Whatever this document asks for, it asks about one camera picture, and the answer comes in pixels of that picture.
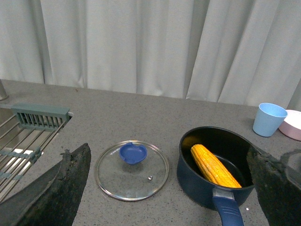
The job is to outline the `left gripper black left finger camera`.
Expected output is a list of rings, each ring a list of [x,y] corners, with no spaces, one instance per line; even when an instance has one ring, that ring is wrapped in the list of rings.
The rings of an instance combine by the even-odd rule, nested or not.
[[[84,143],[0,204],[2,226],[71,226],[87,183],[91,150]]]

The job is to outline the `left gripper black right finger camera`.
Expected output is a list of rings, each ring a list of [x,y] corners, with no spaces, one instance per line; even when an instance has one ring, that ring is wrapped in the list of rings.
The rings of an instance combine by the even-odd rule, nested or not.
[[[300,149],[295,149],[278,160],[257,147],[248,150],[252,181],[270,226],[301,224],[301,172],[289,166],[300,155]]]

